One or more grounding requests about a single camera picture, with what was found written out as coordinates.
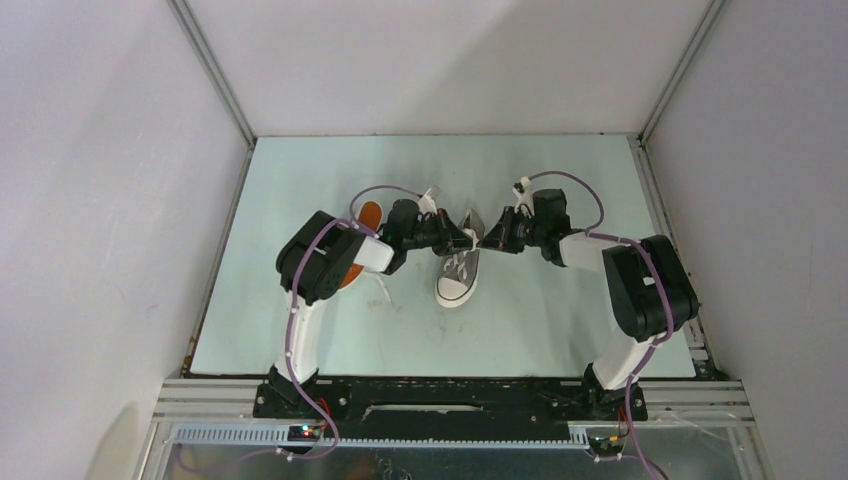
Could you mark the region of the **grey canvas sneaker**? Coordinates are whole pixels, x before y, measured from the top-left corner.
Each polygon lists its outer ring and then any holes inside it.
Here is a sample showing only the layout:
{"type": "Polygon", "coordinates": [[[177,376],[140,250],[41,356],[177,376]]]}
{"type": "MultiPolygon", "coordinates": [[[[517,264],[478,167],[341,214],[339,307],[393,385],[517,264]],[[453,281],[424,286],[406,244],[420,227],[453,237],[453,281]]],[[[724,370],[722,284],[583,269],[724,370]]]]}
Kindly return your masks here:
{"type": "Polygon", "coordinates": [[[444,308],[458,308],[474,294],[480,275],[480,249],[461,251],[446,257],[436,279],[437,303],[444,308]]]}

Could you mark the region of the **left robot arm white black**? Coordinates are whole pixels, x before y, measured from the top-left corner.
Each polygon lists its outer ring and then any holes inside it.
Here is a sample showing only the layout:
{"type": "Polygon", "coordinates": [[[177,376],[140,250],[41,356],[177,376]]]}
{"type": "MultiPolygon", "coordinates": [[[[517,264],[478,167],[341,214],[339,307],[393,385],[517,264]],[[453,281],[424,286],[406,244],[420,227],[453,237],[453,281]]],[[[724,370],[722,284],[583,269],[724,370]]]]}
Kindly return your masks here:
{"type": "Polygon", "coordinates": [[[471,251],[479,241],[473,229],[453,222],[446,210],[425,210],[409,199],[395,201],[374,231],[321,210],[314,213],[275,262],[288,313],[281,352],[268,374],[270,381],[285,381],[278,404],[297,417],[314,408],[316,390],[307,381],[318,371],[322,316],[352,266],[391,275],[411,250],[447,257],[471,251]]]}

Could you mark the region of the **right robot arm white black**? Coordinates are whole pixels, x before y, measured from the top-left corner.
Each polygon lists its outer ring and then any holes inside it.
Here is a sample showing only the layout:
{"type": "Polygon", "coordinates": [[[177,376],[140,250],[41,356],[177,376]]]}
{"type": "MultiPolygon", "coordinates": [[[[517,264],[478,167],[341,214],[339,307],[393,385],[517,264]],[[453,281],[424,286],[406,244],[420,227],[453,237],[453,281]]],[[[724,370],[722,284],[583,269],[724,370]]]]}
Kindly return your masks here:
{"type": "Polygon", "coordinates": [[[619,389],[634,384],[654,350],[697,316],[699,300],[668,236],[634,240],[577,229],[563,191],[540,190],[531,199],[505,208],[479,245],[510,254],[535,247],[558,267],[604,276],[617,328],[588,367],[596,381],[583,388],[581,402],[606,418],[622,403],[619,389]]]}

